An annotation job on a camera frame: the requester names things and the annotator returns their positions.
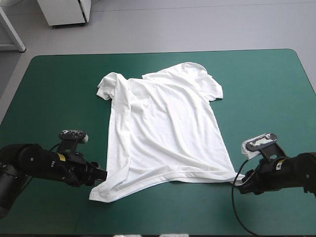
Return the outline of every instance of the white cabinet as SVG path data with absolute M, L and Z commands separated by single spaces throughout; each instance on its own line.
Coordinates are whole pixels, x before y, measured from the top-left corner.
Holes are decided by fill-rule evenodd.
M 38 3 L 50 26 L 89 22 L 91 0 L 38 0 Z

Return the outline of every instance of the black robotic arm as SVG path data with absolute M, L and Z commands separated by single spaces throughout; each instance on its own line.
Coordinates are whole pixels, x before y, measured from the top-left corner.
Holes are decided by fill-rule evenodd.
M 5 217 L 21 194 L 29 176 L 66 183 L 73 187 L 94 186 L 95 180 L 106 180 L 107 172 L 96 162 L 87 162 L 76 151 L 86 143 L 84 131 L 63 130 L 57 152 L 44 150 L 38 144 L 14 144 L 0 150 L 0 219 Z

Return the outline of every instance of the gray floor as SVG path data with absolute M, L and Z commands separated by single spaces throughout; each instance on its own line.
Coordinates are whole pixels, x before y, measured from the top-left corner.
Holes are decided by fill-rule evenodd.
M 60 29 L 36 0 L 4 10 L 27 50 L 0 52 L 0 122 L 37 55 L 291 48 L 316 89 L 316 0 L 92 0 L 86 26 Z

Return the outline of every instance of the t-shirt sleeve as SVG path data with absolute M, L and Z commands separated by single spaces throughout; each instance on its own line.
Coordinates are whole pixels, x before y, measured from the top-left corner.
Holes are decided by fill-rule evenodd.
M 220 84 L 207 73 L 205 67 L 197 63 L 181 63 L 157 73 L 143 75 L 143 79 L 160 79 L 163 83 L 181 83 L 181 80 L 185 80 L 207 100 L 223 99 Z
M 221 85 L 207 73 L 205 67 L 197 63 L 183 63 L 181 68 L 185 78 L 190 80 L 206 99 L 209 101 L 223 99 Z
M 115 94 L 115 86 L 119 76 L 122 76 L 117 73 L 109 73 L 102 78 L 98 85 L 97 96 L 105 100 L 113 99 Z

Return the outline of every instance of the metal frame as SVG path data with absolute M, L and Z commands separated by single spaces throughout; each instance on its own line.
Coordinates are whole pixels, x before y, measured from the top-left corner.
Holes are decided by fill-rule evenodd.
M 13 28 L 11 22 L 3 11 L 2 7 L 0 7 L 0 24 L 3 26 L 7 34 L 13 43 L 0 43 L 0 51 L 1 50 L 18 50 L 20 52 L 25 51 L 25 46 L 21 41 L 20 37 L 16 33 Z

